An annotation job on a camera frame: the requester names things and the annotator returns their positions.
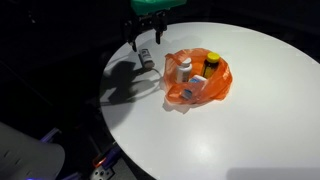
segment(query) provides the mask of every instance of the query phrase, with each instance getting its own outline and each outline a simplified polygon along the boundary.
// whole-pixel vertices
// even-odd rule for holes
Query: white round table
[[[169,180],[320,179],[316,61],[276,38],[226,24],[169,25],[161,41],[154,31],[136,41],[149,49],[158,72],[137,75],[138,55],[125,44],[101,85],[108,128],[137,165]],[[230,93],[223,101],[170,109],[159,87],[164,56],[198,47],[229,63]]]

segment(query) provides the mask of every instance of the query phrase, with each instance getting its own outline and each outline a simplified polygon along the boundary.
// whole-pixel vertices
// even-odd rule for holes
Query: yellow bottle cap
[[[214,52],[210,52],[207,55],[207,61],[209,61],[209,63],[217,63],[220,59],[220,55]]]

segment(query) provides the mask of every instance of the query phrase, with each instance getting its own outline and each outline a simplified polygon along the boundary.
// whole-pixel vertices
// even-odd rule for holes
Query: robotic arm
[[[123,38],[136,52],[135,40],[137,36],[149,29],[156,30],[156,42],[167,30],[167,11],[175,6],[183,5],[187,0],[130,0],[131,19],[124,22],[122,27]]]

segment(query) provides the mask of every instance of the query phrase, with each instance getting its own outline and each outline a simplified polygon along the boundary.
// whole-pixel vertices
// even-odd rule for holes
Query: plastic bag
[[[175,81],[177,66],[188,57],[192,59],[192,71],[189,77],[201,75],[203,63],[209,52],[211,51],[196,48],[181,50],[175,54],[167,54],[165,56],[164,82],[166,85],[166,99],[170,103],[202,104],[211,100],[223,100],[227,96],[232,83],[232,74],[228,63],[221,57],[217,69],[206,81],[198,83],[184,82],[179,84]],[[181,97],[181,93],[185,89],[192,91],[190,99]]]

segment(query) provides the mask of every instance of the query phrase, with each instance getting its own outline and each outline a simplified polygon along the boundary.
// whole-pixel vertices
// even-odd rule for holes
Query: small bottle
[[[214,52],[210,52],[207,55],[207,59],[204,61],[204,65],[201,71],[201,75],[204,78],[210,78],[219,65],[220,55]]]
[[[188,82],[191,73],[192,64],[191,58],[184,60],[180,66],[177,67],[177,83]]]
[[[190,83],[198,83],[202,81],[206,81],[207,79],[199,76],[199,75],[194,75],[189,82]],[[190,100],[192,98],[192,93],[197,90],[196,87],[190,86],[188,89],[184,89],[181,93],[181,97],[184,98],[185,100]]]
[[[154,67],[154,62],[152,61],[152,57],[148,49],[141,49],[139,51],[139,58],[145,69],[150,70]]]

